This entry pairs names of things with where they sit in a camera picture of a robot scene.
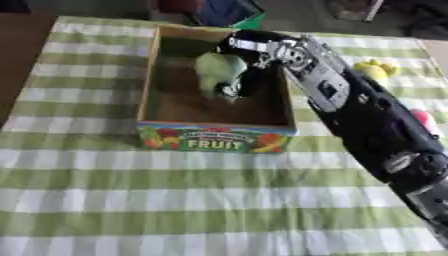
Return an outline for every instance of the floor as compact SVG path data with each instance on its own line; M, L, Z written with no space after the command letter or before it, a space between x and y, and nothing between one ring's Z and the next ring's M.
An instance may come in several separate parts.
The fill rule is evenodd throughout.
M28 0L33 11L65 15L136 18L183 22L176 15L148 13L150 0ZM335 19L327 10L325 0L255 0L267 12L263 22L268 30L303 32L336 32L400 36L405 21L393 13L381 13L372 23Z

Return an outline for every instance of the table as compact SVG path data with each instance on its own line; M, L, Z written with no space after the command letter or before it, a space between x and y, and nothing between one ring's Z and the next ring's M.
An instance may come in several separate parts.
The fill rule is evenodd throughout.
M0 134L0 255L444 255L293 92L280 155L148 152L133 129L143 21L60 17ZM447 131L446 81L418 41L317 34Z

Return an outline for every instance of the fruit illustration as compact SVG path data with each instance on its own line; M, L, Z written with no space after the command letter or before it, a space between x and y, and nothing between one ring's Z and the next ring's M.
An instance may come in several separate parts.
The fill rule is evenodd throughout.
M397 75L399 72L398 67L395 67L391 64L380 63L375 59L355 63L355 65L353 65L353 68L363 71L365 74L367 74L369 77L383 86L388 85L389 77Z
M179 144L180 140L176 137L166 137L163 139L165 144Z
M254 149L255 153L281 152L281 147L288 142L288 137L279 134L263 134L258 137L261 147Z
M258 142L263 146L267 146L269 144L276 142L277 140L279 140L281 138L282 138L282 136L280 136L279 134L267 133L267 134L260 135L258 137Z
M162 129L157 130L157 132L159 133L159 135L162 138L165 138L165 137L177 137L179 135L176 130L171 129L171 128L162 128Z
M178 149L180 144L179 132L171 128L162 128L157 131L162 143L168 145L170 149Z
M145 140L145 144L154 149L159 149L163 146L163 142L159 139L147 139Z

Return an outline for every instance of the yellow fruit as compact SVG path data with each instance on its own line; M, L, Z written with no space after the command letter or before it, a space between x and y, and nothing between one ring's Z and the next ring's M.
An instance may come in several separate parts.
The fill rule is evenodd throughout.
M165 144L179 144L179 138L176 137L166 137L163 139Z
M364 68L370 66L370 64L365 62L358 62L355 65L353 65L353 68L356 70L364 70Z
M381 67L386 71L389 76L394 76L398 74L398 67L392 64L382 64Z
M378 65L380 65L380 63L379 63L377 60L375 60L375 59L371 59L368 63L369 63L370 65L373 65L373 66L378 66Z
M370 76L373 80L377 81L383 86L387 86L388 74L384 69L379 66L368 66L363 69L364 73Z

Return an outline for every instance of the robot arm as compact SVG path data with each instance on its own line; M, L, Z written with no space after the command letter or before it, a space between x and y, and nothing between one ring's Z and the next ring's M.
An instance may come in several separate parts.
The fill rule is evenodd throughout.
M217 51L243 58L252 67L246 73L280 65L346 150L448 248L448 157L438 137L394 96L309 36L241 30ZM242 96L233 91L227 96Z

